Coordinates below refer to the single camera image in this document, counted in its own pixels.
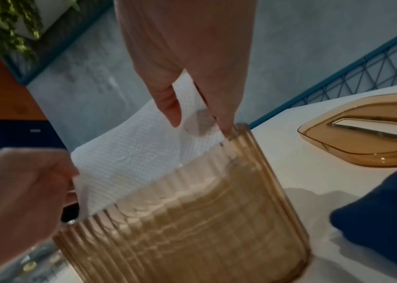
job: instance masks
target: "white table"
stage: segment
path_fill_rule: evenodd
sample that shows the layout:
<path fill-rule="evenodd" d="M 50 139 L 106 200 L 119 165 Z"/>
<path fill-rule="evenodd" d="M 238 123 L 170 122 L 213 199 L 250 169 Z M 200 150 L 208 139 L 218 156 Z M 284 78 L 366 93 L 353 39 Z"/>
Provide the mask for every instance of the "white table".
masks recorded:
<path fill-rule="evenodd" d="M 329 214 L 364 196 L 396 169 L 350 164 L 304 141 L 297 129 L 344 103 L 397 93 L 397 86 L 286 110 L 252 130 L 311 238 L 315 258 L 298 282 L 397 282 L 397 265 L 346 241 Z"/>

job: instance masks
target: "hand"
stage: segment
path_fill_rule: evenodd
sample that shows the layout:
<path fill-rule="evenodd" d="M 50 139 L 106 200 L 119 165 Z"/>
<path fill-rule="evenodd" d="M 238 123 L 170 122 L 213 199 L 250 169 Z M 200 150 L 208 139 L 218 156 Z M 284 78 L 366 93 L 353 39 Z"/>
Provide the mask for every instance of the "hand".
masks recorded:
<path fill-rule="evenodd" d="M 173 127 L 181 109 L 172 83 L 186 69 L 223 132 L 245 87 L 255 0 L 116 0 L 133 66 Z"/>
<path fill-rule="evenodd" d="M 67 151 L 0 151 L 0 266 L 57 231 L 76 175 Z"/>

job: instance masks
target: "gray concrete wall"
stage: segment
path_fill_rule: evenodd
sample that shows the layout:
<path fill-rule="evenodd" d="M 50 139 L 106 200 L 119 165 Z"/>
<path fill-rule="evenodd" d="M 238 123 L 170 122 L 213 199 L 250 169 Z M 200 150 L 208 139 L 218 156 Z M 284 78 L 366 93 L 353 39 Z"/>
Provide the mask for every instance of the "gray concrete wall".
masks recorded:
<path fill-rule="evenodd" d="M 395 36 L 397 0 L 260 0 L 237 120 L 254 121 Z M 113 11 L 28 88 L 70 150 L 149 99 Z"/>

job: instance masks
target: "white paper towel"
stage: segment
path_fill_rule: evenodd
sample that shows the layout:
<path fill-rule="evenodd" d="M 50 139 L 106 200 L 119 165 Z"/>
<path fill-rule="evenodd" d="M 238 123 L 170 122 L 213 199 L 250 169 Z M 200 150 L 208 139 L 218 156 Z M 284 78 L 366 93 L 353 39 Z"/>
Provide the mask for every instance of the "white paper towel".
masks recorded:
<path fill-rule="evenodd" d="M 191 77 L 174 83 L 182 121 L 173 128 L 153 100 L 127 121 L 72 153 L 83 219 L 203 154 L 223 140 Z"/>

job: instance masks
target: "blue pillow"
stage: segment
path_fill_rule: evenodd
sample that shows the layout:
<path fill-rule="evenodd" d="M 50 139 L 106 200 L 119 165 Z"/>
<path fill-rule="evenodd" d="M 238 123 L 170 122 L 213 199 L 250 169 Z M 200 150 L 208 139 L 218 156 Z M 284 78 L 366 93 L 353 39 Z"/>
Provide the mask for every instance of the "blue pillow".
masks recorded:
<path fill-rule="evenodd" d="M 397 263 L 397 171 L 363 198 L 333 211 L 330 222 L 352 243 Z"/>

